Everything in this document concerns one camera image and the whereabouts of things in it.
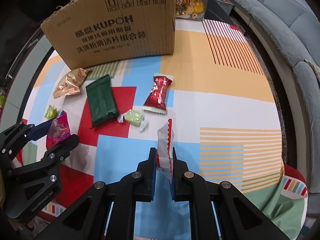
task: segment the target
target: sofa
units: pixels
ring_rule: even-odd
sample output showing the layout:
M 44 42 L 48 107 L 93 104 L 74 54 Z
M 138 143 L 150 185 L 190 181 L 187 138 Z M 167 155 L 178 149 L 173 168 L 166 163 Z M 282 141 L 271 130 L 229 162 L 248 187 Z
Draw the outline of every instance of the sofa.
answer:
M 295 0 L 230 1 L 276 67 L 292 111 L 297 169 L 320 196 L 320 88 L 311 67 L 320 65 L 320 23 Z

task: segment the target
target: cardboard box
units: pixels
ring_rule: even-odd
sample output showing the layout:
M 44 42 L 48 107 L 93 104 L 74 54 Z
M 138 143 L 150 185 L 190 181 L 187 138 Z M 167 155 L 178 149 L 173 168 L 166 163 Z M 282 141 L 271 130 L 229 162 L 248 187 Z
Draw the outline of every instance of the cardboard box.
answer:
M 41 28 L 71 70 L 172 54 L 175 0 L 75 0 Z

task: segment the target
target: pink snack package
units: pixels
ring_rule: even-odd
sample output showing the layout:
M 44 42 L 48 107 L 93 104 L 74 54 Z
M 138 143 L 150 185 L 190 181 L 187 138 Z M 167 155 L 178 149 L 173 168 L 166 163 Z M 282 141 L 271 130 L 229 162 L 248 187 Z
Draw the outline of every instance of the pink snack package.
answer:
M 47 140 L 45 146 L 47 150 L 56 145 L 57 143 L 63 141 L 71 135 L 67 113 L 61 111 L 59 116 L 53 119 L 51 126 L 47 133 Z
M 156 164 L 166 177 L 172 181 L 173 171 L 173 155 L 172 143 L 174 133 L 172 130 L 172 119 L 169 119 L 166 124 L 158 130 L 158 147 Z

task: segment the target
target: brown transparent wrapper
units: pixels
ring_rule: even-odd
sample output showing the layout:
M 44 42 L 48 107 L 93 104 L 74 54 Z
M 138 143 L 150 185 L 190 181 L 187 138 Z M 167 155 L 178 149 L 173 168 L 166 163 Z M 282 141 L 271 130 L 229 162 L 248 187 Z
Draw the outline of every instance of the brown transparent wrapper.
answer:
M 53 98 L 80 93 L 80 87 L 92 68 L 77 68 L 64 75 L 53 92 Z

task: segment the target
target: colorful tablecloth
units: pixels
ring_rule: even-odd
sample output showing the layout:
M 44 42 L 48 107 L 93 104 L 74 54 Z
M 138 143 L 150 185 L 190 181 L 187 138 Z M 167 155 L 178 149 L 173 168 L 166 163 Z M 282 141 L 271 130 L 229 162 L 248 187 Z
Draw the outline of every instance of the colorful tablecloth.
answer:
M 54 52 L 41 71 L 23 118 L 35 125 L 46 121 L 49 105 L 68 113 L 80 145 L 61 165 L 69 206 L 93 182 L 119 181 L 135 171 L 156 147 L 157 130 L 172 119 L 177 157 L 206 180 L 231 181 L 291 239 L 305 218 L 307 192 L 303 182 L 284 174 L 282 136 L 268 81 L 255 54 L 234 26 L 204 20 L 176 21 L 173 56 L 142 57 L 96 66 L 81 87 L 81 95 L 53 99 L 52 92 L 69 68 Z M 145 115 L 144 132 L 111 120 L 91 129 L 85 86 L 109 74 L 120 113 L 134 109 Z M 150 93 L 153 74 L 174 76 L 167 93 L 167 115 L 141 109 Z M 45 137 L 23 149 L 23 163 L 39 161 Z M 135 236 L 190 239 L 188 203 L 171 200 L 169 182 L 159 172 L 151 203 L 137 203 Z

